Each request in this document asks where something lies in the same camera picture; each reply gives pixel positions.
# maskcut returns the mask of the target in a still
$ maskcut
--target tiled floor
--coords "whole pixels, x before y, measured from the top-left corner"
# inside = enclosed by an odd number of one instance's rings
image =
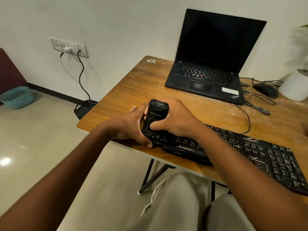
[[[9,164],[0,165],[0,215],[85,136],[76,128],[75,104],[41,93],[37,93],[37,97],[36,102],[19,110],[0,106],[0,160],[11,159]],[[110,142],[58,230],[123,230],[129,227],[151,198],[151,190],[137,194],[149,162],[149,157]],[[162,165],[154,162],[152,171]],[[169,169],[160,179],[177,172],[181,170]],[[206,194],[207,180],[189,175]],[[217,186],[217,196],[226,192],[225,188]]]

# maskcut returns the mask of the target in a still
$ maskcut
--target blue basket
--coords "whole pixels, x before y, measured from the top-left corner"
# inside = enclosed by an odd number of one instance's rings
[[[0,95],[0,101],[11,109],[20,109],[35,101],[35,96],[29,87],[17,87]]]

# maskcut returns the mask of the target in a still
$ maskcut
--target left hand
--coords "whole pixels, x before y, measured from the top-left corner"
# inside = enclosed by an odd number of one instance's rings
[[[114,139],[135,139],[141,145],[152,147],[152,142],[140,130],[140,120],[148,105],[142,104],[139,108],[134,106],[128,113],[108,120],[115,127]]]

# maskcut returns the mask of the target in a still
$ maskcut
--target wall socket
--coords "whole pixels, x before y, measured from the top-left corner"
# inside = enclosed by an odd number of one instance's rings
[[[57,51],[63,51],[63,48],[65,47],[71,47],[72,48],[72,52],[70,54],[72,55],[77,55],[78,51],[81,50],[81,52],[79,53],[80,57],[84,57],[84,58],[89,58],[86,46],[83,44],[79,44],[79,43],[75,43],[75,42],[71,42],[71,41],[66,41],[66,40],[60,40],[54,37],[48,37],[49,40],[52,43],[52,47],[54,50]]]

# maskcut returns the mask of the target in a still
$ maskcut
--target keyboard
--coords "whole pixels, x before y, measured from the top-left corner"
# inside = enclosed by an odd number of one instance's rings
[[[175,74],[191,78],[196,77],[221,86],[236,88],[234,75],[232,73],[216,71],[205,67],[197,67],[179,62]]]
[[[291,149],[232,131],[210,126],[232,147],[290,191],[308,196],[307,181]],[[212,165],[206,152],[195,140],[178,137],[166,131],[142,129],[142,133],[163,150],[194,162]]]

